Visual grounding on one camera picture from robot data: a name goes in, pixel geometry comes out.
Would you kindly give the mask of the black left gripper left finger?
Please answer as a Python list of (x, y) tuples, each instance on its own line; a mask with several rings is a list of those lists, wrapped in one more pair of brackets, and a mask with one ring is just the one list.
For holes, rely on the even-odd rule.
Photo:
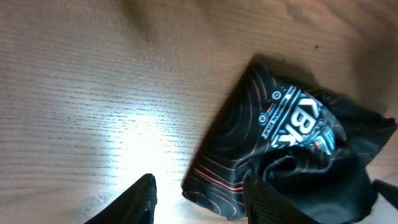
[(155, 177), (144, 174), (85, 224), (153, 224), (156, 205)]

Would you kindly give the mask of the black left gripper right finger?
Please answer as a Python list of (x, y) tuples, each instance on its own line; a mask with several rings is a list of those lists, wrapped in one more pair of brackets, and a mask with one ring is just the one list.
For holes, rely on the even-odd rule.
[(246, 175), (243, 190), (249, 224), (319, 224), (258, 175)]

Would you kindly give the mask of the black printed cycling jersey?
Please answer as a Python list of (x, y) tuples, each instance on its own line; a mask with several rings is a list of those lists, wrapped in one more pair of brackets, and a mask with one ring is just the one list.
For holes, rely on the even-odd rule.
[(367, 165), (394, 118), (251, 63), (206, 134), (182, 184), (209, 211), (246, 217), (244, 178), (258, 175), (318, 223), (356, 223), (378, 192)]

